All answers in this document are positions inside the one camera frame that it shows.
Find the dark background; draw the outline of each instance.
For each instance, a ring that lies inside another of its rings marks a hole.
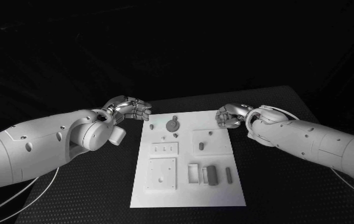
[[[289,85],[320,122],[354,133],[354,0],[0,5],[2,130],[119,95],[149,101]],[[28,183],[2,189],[2,198]]]

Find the screw hole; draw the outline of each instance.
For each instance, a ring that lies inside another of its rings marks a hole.
[[[32,151],[33,146],[32,146],[32,143],[31,143],[31,142],[26,144],[25,147],[26,147],[26,150],[28,150],[28,151]]]

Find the table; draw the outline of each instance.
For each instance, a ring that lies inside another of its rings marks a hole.
[[[318,122],[288,86],[152,101],[155,114],[216,110],[227,103],[270,105]],[[60,168],[55,182],[16,223],[354,223],[354,191],[330,168],[307,162],[230,129],[246,207],[130,209],[143,122],[126,120],[119,147],[109,142]],[[28,205],[55,171],[35,183]]]

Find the robotic hand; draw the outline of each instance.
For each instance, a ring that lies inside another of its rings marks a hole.
[[[354,136],[320,124],[289,120],[278,108],[244,104],[224,105],[216,116],[220,127],[237,128],[242,121],[247,137],[262,145],[278,147],[294,156],[312,161],[354,177]]]
[[[0,187],[31,180],[107,142],[120,145],[125,118],[149,121],[152,105],[117,96],[101,109],[78,110],[13,125],[0,132]]]

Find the cable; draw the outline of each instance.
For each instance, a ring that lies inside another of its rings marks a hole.
[[[354,186],[346,181],[346,179],[338,175],[338,173],[335,172],[334,169],[331,169],[334,171],[334,173],[337,174],[337,176],[341,178],[341,180],[344,181],[344,183],[354,189]]]
[[[286,113],[289,116],[292,116],[296,120],[299,120],[288,111],[276,108],[276,107],[272,107],[268,105],[268,107],[273,108],[273,109],[278,109],[279,111],[282,111],[283,113]],[[354,189],[354,186],[346,181],[346,179],[338,175],[338,173],[335,172],[335,170],[331,168],[331,170],[334,171],[334,173],[337,174],[337,176],[340,177],[340,179],[344,181],[344,183]]]
[[[23,190],[13,196],[10,197],[2,204],[0,204],[0,207],[7,203],[10,202],[25,191],[26,189],[33,185],[33,183],[36,182],[36,180],[39,179],[39,177],[31,182],[31,184],[23,188]]]
[[[51,187],[51,185],[52,185],[52,183],[54,183],[54,179],[52,179],[52,181],[51,181],[51,183],[49,183],[49,186],[47,187],[47,189],[45,189],[45,191],[42,192],[42,194],[38,196],[38,198],[33,200],[33,202],[20,210],[20,211],[18,211],[13,215],[10,215],[7,218],[5,218],[3,220],[0,220],[0,222],[3,222],[5,220],[7,220],[7,219],[10,219],[15,215],[18,215],[36,201],[38,201],[38,199],[41,198],[41,196],[45,194],[45,192],[47,192],[47,190],[48,190],[48,188]]]

